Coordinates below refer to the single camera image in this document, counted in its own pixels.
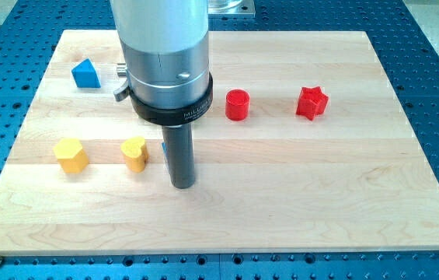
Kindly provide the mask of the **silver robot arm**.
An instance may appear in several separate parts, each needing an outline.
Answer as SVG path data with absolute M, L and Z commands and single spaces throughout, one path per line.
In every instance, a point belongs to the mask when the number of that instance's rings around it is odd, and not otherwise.
M 126 64 L 116 101 L 131 98 L 138 116 L 178 126 L 212 102 L 207 0 L 110 0 Z

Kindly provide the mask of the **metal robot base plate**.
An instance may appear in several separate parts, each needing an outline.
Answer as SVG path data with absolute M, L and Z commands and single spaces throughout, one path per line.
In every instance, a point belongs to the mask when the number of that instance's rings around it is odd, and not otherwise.
M 209 0 L 208 15 L 210 18 L 246 17 L 256 15 L 254 0 Z

